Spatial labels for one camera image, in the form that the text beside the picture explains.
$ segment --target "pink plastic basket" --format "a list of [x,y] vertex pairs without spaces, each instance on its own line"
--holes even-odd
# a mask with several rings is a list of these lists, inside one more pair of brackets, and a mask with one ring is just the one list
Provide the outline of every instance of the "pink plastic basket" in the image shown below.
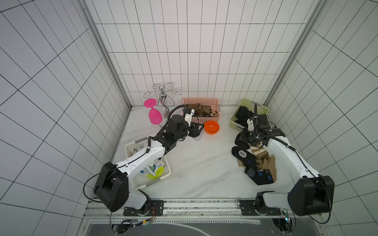
[[[219,110],[219,100],[216,98],[184,98],[183,104],[194,104],[201,103],[201,105],[211,106],[211,110],[217,111],[217,117],[198,117],[201,124],[204,124],[206,121],[213,120],[218,122],[220,119],[220,110]],[[192,117],[192,122],[198,122],[196,117]]]

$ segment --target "white tiled wall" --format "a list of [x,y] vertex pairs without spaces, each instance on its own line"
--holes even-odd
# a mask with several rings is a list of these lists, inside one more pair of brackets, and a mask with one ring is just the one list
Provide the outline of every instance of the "white tiled wall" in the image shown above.
[[263,103],[317,0],[85,0],[123,87]]
[[1,235],[76,235],[126,102],[76,0],[0,11]]
[[292,145],[335,182],[332,236],[378,230],[377,5],[329,1],[268,105]]

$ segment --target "orange bowl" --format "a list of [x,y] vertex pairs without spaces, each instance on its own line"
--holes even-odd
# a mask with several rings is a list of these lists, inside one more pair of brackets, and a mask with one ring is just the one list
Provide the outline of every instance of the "orange bowl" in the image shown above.
[[216,134],[219,131],[219,124],[213,120],[209,120],[205,122],[204,129],[208,134]]

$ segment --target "pink wine glass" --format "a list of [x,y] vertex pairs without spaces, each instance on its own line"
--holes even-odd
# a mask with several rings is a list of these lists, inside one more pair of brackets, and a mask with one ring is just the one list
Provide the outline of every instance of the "pink wine glass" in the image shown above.
[[153,99],[153,98],[147,99],[144,102],[145,107],[151,108],[151,111],[148,114],[148,116],[150,117],[150,121],[153,125],[158,125],[163,121],[163,117],[161,116],[160,111],[153,108],[157,104],[158,104],[158,101],[156,101],[156,99]]

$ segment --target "green plastic basket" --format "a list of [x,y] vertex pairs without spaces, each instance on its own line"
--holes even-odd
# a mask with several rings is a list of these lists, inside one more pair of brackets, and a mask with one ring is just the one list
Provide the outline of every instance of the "green plastic basket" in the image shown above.
[[[242,125],[239,125],[238,123],[236,123],[235,121],[237,120],[236,118],[236,113],[238,112],[239,110],[239,107],[241,106],[245,106],[246,108],[248,108],[248,110],[250,111],[254,111],[254,106],[255,106],[255,103],[252,102],[251,100],[248,100],[248,99],[243,99],[242,102],[239,104],[239,106],[237,107],[234,115],[231,117],[231,120],[230,120],[230,127],[233,128],[234,130],[237,130],[239,132],[242,131],[243,127]],[[267,108],[266,106],[263,106],[263,105],[260,105],[260,104],[257,104],[257,114],[258,115],[261,115],[261,114],[268,114],[268,111],[269,111],[269,108]]]

